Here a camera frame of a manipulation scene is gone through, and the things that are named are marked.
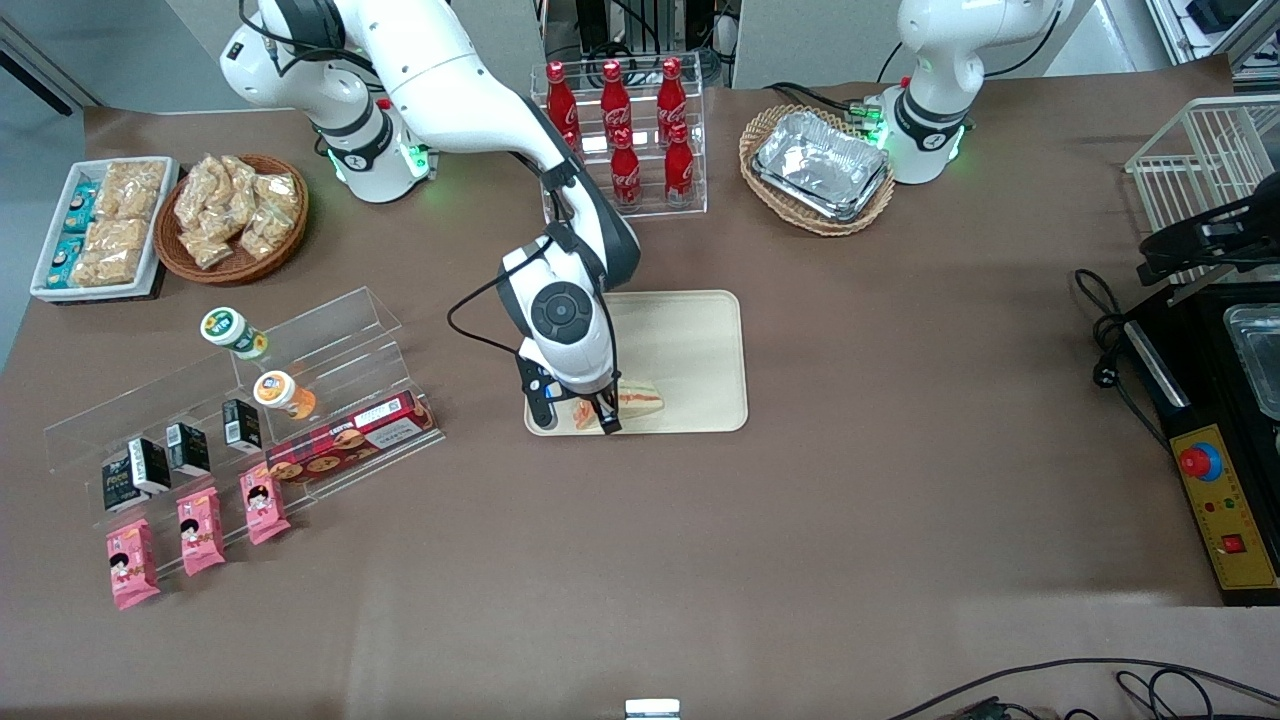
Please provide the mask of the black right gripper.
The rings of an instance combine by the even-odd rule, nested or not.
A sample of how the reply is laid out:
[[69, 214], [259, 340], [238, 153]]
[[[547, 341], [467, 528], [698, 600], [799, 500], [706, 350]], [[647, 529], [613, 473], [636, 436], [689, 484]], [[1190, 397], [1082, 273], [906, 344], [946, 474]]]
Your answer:
[[620, 396], [617, 395], [617, 352], [612, 351], [605, 361], [603, 379], [593, 386], [589, 393], [571, 389], [570, 384], [554, 375], [543, 361], [529, 357], [525, 351], [516, 352], [516, 366], [520, 375], [520, 388], [527, 400], [530, 418], [536, 428], [556, 429], [558, 425], [557, 404], [570, 397], [591, 401], [596, 424], [605, 436], [621, 429]]

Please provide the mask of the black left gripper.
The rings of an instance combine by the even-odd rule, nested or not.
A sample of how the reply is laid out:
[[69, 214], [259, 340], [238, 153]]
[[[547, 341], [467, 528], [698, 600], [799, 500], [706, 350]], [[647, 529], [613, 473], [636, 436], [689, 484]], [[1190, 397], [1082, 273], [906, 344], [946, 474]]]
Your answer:
[[1139, 243], [1142, 284], [1187, 268], [1229, 265], [1240, 272], [1279, 261], [1279, 202], [1251, 199], [1206, 213], [1196, 229], [1161, 229]]

